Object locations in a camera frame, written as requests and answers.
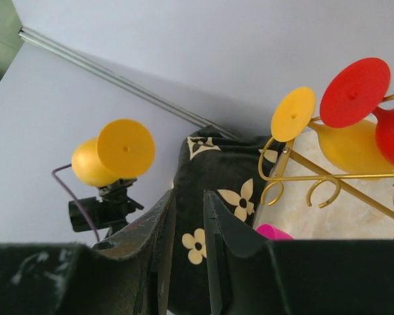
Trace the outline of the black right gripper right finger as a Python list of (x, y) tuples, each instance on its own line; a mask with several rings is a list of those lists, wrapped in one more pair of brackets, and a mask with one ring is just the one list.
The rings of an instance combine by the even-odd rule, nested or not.
[(269, 240), (204, 215), (213, 314), (394, 314), (394, 241)]

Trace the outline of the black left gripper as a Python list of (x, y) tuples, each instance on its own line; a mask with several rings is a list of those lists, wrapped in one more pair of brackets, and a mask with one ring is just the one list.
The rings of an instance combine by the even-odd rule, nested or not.
[(137, 182), (136, 178), (131, 179), (119, 179), (116, 182), (107, 186), (99, 187), (98, 194), (104, 199), (115, 198), (118, 195), (127, 195), (127, 189)]

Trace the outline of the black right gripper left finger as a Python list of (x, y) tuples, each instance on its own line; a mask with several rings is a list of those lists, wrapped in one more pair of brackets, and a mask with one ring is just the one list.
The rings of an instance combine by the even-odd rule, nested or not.
[(0, 314), (165, 314), (175, 215), (169, 190), (92, 247), (0, 243)]

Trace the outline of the orange plastic wine glass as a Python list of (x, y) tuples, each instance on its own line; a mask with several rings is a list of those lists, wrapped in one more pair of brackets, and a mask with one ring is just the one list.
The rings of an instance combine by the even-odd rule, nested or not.
[(324, 157), (345, 179), (378, 179), (394, 172), (376, 144), (376, 124), (362, 120), (354, 125), (333, 128), (312, 120), (316, 96), (308, 87), (298, 87), (277, 106), (271, 121), (271, 134), (280, 142), (297, 138), (309, 127), (318, 137)]
[(82, 183), (103, 187), (145, 174), (155, 154), (154, 139), (144, 125), (132, 119), (117, 119), (97, 137), (80, 144), (72, 154), (71, 165)]

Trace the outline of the pink plastic wine glass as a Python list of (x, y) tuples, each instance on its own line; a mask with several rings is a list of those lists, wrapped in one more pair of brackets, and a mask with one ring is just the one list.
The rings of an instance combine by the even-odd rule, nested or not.
[(255, 229), (259, 234), (269, 240), (292, 240), (293, 237), (286, 232), (270, 225), (262, 224)]

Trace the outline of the red plastic wine glass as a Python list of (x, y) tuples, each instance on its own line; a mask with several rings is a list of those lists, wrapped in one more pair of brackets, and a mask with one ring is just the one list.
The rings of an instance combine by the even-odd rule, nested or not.
[(329, 127), (343, 128), (373, 114), (377, 118), (375, 140), (378, 149), (394, 166), (394, 109), (380, 108), (390, 81), (390, 68), (380, 58), (368, 57), (350, 64), (325, 90), (320, 102), (320, 117)]

